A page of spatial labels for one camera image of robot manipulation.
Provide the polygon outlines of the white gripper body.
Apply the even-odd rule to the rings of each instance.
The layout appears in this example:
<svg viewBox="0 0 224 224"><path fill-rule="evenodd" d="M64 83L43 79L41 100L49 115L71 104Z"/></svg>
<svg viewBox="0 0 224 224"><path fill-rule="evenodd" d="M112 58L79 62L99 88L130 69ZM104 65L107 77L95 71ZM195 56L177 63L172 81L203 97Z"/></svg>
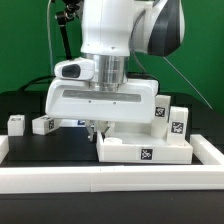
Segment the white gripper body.
<svg viewBox="0 0 224 224"><path fill-rule="evenodd" d="M45 112L60 119L150 123L155 116L156 80L129 79L117 92L91 90L87 82L56 78Z"/></svg>

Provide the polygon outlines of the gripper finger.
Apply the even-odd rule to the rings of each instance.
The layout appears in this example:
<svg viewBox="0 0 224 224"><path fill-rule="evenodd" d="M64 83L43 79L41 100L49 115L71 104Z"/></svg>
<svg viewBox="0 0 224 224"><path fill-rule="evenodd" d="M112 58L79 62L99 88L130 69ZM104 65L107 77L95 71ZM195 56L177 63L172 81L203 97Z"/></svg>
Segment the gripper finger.
<svg viewBox="0 0 224 224"><path fill-rule="evenodd" d="M94 122L91 120L86 120L85 121L85 127L89 133L89 140L91 142L94 141L94 134L95 134L95 129L94 129Z"/></svg>
<svg viewBox="0 0 224 224"><path fill-rule="evenodd" d="M104 138L112 137L115 130L115 123L111 121L103 122L102 123L102 130L101 133Z"/></svg>

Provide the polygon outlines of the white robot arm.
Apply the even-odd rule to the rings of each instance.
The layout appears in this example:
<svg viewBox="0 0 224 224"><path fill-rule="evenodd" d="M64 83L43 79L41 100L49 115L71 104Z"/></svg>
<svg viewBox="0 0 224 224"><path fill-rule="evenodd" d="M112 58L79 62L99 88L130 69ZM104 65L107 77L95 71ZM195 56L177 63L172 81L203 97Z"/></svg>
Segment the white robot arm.
<svg viewBox="0 0 224 224"><path fill-rule="evenodd" d="M84 0L81 56L55 65L45 112L86 122L149 124L159 82L127 76L134 52L167 56L180 47L185 22L181 0Z"/></svg>

